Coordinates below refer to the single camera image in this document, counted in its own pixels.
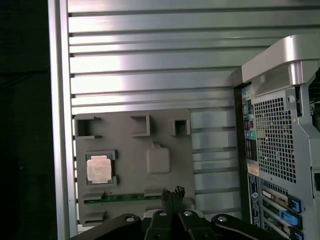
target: metal side panel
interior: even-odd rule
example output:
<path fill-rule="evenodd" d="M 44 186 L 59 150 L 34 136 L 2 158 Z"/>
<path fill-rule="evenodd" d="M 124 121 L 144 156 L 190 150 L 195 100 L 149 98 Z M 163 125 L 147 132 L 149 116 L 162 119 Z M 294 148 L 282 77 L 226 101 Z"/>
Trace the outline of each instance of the metal side panel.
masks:
<path fill-rule="evenodd" d="M 48 1 L 51 64 L 61 66 L 52 106 L 63 103 L 53 112 L 56 188 L 67 191 L 59 239 L 78 232 L 76 114 L 190 109 L 196 208 L 241 217 L 237 198 L 224 200 L 239 193 L 231 72 L 283 37 L 320 32 L 319 1 Z"/>

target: plastic slot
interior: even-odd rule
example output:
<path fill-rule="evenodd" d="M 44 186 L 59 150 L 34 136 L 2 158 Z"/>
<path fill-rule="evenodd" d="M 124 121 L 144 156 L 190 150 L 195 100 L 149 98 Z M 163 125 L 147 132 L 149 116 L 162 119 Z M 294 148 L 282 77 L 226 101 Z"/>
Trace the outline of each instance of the plastic slot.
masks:
<path fill-rule="evenodd" d="M 133 129 L 134 132 L 131 134 L 132 137 L 147 137 L 150 136 L 150 116 L 149 115 L 133 115 L 130 116 L 134 121 Z"/>
<path fill-rule="evenodd" d="M 101 120 L 99 117 L 75 119 L 75 137 L 77 140 L 100 139 L 102 136 L 93 133 L 92 125 Z"/>
<path fill-rule="evenodd" d="M 188 118 L 173 118 L 169 120 L 171 136 L 187 136 L 191 134 L 190 120 Z"/>

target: screw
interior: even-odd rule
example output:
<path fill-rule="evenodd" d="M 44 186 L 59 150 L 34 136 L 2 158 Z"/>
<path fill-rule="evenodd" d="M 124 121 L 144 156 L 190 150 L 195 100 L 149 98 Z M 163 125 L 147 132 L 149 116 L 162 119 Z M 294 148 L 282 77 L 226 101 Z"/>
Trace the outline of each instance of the screw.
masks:
<path fill-rule="evenodd" d="M 127 222 L 133 222 L 135 219 L 133 218 L 133 217 L 128 217 L 127 219 L 126 219 L 126 221 Z"/>
<path fill-rule="evenodd" d="M 186 215 L 186 216 L 191 216 L 191 215 L 192 215 L 192 212 L 190 212 L 190 211 L 185 211 L 183 214 Z"/>
<path fill-rule="evenodd" d="M 218 217 L 218 221 L 224 223 L 227 221 L 227 218 L 225 216 L 220 216 L 220 217 Z"/>

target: perforated metal panel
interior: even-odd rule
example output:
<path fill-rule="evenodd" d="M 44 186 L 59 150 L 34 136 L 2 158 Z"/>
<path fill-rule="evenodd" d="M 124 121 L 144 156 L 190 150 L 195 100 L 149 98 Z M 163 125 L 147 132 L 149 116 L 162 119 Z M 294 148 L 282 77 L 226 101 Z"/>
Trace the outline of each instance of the perforated metal panel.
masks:
<path fill-rule="evenodd" d="M 270 189 L 272 189 L 272 190 L 277 191 L 278 193 L 281 193 L 281 194 L 286 195 L 286 196 L 289 195 L 289 193 L 288 193 L 288 191 L 287 191 L 286 189 L 284 189 L 284 188 L 282 188 L 282 187 L 280 187 L 280 186 L 278 186 L 278 185 L 275 185 L 275 184 L 273 184 L 273 183 L 271 183 L 271 182 L 268 182 L 268 181 L 266 181 L 266 180 L 263 180 L 263 179 L 261 179 L 261 183 L 262 183 L 263 185 L 265 185 L 266 187 L 268 187 L 268 188 L 270 188 Z"/>
<path fill-rule="evenodd" d="M 260 170 L 296 183 L 291 112 L 283 97 L 254 105 Z"/>

